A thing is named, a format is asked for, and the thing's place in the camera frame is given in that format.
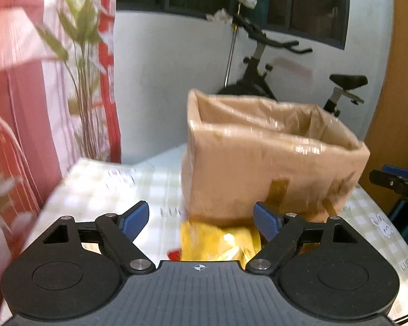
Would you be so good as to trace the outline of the red snack packet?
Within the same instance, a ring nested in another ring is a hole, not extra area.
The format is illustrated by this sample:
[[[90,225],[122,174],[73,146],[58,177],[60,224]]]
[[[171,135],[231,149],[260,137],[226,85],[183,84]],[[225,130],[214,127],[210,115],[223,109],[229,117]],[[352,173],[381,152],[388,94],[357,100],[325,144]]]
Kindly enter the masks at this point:
[[[181,260],[181,250],[174,249],[167,252],[167,257],[170,261],[180,261]]]

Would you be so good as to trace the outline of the yellow snack packet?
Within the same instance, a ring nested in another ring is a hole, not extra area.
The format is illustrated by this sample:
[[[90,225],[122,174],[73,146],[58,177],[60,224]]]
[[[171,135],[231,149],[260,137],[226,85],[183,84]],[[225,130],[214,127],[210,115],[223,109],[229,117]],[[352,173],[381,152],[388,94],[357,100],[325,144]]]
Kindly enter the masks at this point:
[[[255,227],[217,227],[198,221],[183,222],[180,228],[182,261],[238,261],[246,266],[260,250]]]

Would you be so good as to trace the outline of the wooden door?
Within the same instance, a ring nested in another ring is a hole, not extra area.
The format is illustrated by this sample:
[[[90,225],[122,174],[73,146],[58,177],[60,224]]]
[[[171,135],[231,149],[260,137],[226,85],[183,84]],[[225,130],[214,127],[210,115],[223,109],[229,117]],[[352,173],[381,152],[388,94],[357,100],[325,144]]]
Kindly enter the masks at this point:
[[[366,144],[371,156],[360,185],[387,214],[399,196],[371,184],[369,173],[385,164],[408,168],[408,0],[394,0],[388,69]]]

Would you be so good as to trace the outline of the taped cardboard box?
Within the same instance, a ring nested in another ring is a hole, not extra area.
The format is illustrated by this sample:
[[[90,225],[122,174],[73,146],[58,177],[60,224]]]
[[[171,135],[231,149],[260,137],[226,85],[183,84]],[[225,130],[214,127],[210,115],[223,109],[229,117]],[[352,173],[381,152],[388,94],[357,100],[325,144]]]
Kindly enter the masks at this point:
[[[340,213],[370,155],[318,105],[193,89],[187,127],[185,206],[191,219],[219,226],[251,223],[257,202],[326,221]]]

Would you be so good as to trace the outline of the black exercise bike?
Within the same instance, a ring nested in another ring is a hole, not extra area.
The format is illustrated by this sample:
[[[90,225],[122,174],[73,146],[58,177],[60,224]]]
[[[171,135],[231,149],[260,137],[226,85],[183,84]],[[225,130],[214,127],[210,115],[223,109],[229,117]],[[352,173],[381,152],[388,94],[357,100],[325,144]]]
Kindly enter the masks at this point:
[[[247,66],[244,74],[234,83],[229,83],[229,75],[233,59],[234,45],[236,42],[237,32],[240,29],[247,32],[249,39],[256,42],[254,53],[250,57],[244,57],[243,63]],[[277,50],[285,50],[295,55],[308,55],[313,52],[311,48],[297,49],[299,42],[297,40],[279,42],[267,37],[266,33],[257,24],[254,24],[249,19],[236,14],[233,16],[233,37],[231,48],[228,57],[228,65],[225,73],[225,81],[223,87],[217,92],[219,95],[230,96],[260,96],[277,100],[273,90],[267,83],[267,75],[277,66],[285,68],[288,71],[293,71],[297,75],[306,76],[309,71],[302,65],[292,62],[287,58],[279,57],[273,62],[264,64],[264,71],[259,70],[259,63],[266,48]],[[352,91],[360,87],[368,85],[369,81],[365,75],[350,75],[350,74],[331,74],[329,79],[335,84],[331,96],[326,101],[323,109],[338,118],[341,111],[338,109],[340,98],[346,97],[355,105],[365,102],[364,99],[354,94]]]

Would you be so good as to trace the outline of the red white curtain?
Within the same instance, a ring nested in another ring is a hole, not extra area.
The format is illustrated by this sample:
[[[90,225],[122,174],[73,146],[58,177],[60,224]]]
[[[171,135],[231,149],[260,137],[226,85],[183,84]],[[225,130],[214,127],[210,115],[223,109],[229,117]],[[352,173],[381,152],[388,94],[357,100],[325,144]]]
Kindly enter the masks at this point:
[[[113,40],[112,17],[101,20]],[[65,113],[65,72],[37,34],[57,0],[0,0],[0,283],[19,254],[47,198],[81,158]],[[121,160],[114,100],[113,50],[99,50],[108,75],[101,95],[108,126],[108,162]],[[0,288],[0,310],[3,297]]]

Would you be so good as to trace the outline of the green potted plant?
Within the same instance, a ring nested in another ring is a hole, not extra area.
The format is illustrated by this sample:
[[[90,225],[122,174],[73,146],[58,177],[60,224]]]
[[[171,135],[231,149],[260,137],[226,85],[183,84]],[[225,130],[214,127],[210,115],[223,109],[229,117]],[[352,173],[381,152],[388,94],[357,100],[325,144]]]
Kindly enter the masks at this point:
[[[108,75],[99,50],[113,50],[112,35],[101,20],[115,14],[115,6],[102,0],[57,0],[52,21],[36,26],[44,45],[65,72],[65,113],[78,153],[98,161],[109,157],[108,126],[101,95],[101,79]]]

